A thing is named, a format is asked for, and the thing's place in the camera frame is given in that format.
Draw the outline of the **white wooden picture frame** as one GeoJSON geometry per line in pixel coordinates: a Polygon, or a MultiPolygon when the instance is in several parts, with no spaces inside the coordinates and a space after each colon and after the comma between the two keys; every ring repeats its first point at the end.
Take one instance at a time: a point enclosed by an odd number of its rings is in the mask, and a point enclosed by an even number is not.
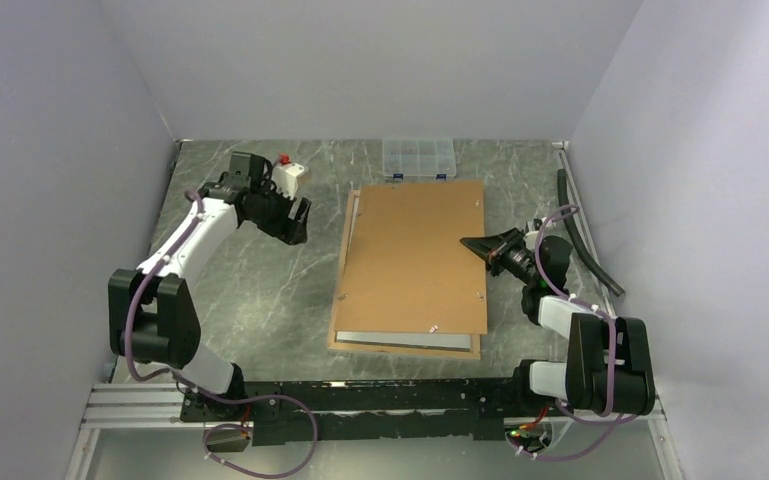
{"type": "Polygon", "coordinates": [[[346,342],[337,339],[336,315],[337,304],[339,302],[339,287],[341,286],[346,257],[349,248],[350,236],[353,229],[353,222],[356,218],[357,207],[360,200],[359,190],[350,190],[346,205],[346,216],[344,220],[343,233],[340,245],[339,260],[336,287],[333,296],[331,317],[329,321],[328,333],[326,336],[327,348],[331,351],[352,352],[365,354],[384,354],[401,355],[418,358],[446,358],[455,360],[478,361],[481,359],[481,338],[479,335],[470,336],[470,348],[468,350],[445,350],[440,348],[405,346],[405,345],[384,345],[373,343],[346,342]]]}

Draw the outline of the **brown backing board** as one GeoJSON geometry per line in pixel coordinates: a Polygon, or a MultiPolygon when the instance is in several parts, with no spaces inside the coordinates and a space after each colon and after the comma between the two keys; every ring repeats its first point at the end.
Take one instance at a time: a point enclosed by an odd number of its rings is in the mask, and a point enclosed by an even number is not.
{"type": "Polygon", "coordinates": [[[336,328],[484,334],[484,261],[462,245],[485,233],[478,179],[367,185],[340,281],[336,328]]]}

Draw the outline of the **printed photo poster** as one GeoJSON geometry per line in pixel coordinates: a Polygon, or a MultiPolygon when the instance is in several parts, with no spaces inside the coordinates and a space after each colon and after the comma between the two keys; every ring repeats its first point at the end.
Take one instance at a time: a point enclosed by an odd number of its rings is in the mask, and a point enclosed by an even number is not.
{"type": "MultiPolygon", "coordinates": [[[[348,227],[344,228],[341,243],[341,260],[338,279],[342,279],[347,262],[348,250],[359,215],[360,195],[358,191],[350,192],[348,202],[348,227]]],[[[437,349],[451,351],[470,351],[473,348],[473,336],[469,334],[438,334],[438,333],[391,333],[391,332],[359,332],[334,331],[334,340],[343,343],[370,344],[395,346],[417,349],[437,349]]]]}

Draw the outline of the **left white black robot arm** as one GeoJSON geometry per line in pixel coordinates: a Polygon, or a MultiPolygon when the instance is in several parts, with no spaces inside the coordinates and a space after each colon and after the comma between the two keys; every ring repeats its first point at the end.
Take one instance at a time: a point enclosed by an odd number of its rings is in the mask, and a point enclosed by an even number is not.
{"type": "Polygon", "coordinates": [[[206,397],[223,420],[246,406],[241,368],[201,339],[189,283],[216,249],[244,223],[294,246],[308,238],[309,199],[299,196],[308,167],[286,155],[269,160],[232,154],[226,171],[185,196],[191,206],[162,246],[132,269],[118,269],[108,281],[110,347],[123,358],[131,378],[147,382],[170,374],[206,397]]]}

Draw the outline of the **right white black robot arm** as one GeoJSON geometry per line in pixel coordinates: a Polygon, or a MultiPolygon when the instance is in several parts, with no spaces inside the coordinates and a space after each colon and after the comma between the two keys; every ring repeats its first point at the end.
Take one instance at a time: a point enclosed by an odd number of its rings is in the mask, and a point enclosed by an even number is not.
{"type": "Polygon", "coordinates": [[[646,325],[637,318],[611,318],[566,289],[570,242],[517,228],[460,242],[492,276],[507,272],[521,280],[521,307],[528,320],[567,342],[565,361],[520,366],[522,380],[509,391],[515,410],[532,415],[548,399],[599,414],[642,416],[653,410],[656,391],[646,325]]]}

